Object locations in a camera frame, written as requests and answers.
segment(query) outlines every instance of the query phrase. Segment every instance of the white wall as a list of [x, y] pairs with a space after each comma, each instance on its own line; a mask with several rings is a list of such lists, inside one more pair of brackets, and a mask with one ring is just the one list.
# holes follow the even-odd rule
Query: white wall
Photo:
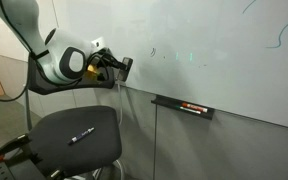
[[[26, 63], [6, 59], [0, 56], [0, 80], [6, 94], [15, 96], [24, 82]], [[157, 130], [156, 180], [288, 179], [288, 128], [221, 111], [209, 121], [160, 106], [155, 109], [154, 94], [124, 87], [121, 94], [121, 159], [134, 178], [153, 179]], [[112, 106], [119, 114], [120, 105], [116, 87], [48, 96], [30, 93], [30, 100], [31, 109], [41, 117], [96, 104]]]

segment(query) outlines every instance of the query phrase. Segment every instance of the dry erase marker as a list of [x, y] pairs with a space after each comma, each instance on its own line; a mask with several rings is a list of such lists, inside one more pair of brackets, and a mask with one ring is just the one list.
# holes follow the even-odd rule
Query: dry erase marker
[[185, 108], [185, 107], [182, 107], [182, 106], [177, 106], [177, 107], [180, 108], [180, 109], [183, 109], [185, 111], [193, 112], [193, 113], [196, 113], [196, 114], [201, 114], [200, 111], [195, 111], [193, 109], [188, 109], [188, 108]]
[[94, 131], [94, 128], [88, 129], [85, 132], [81, 133], [80, 135], [73, 137], [69, 142], [67, 142], [68, 145], [72, 145], [76, 143], [77, 141], [83, 139], [85, 136], [90, 134], [92, 131]]
[[207, 112], [206, 108], [199, 107], [199, 106], [192, 105], [192, 104], [188, 104], [188, 103], [182, 103], [182, 106], [186, 107], [186, 108], [194, 109], [194, 110], [197, 110], [197, 111]]

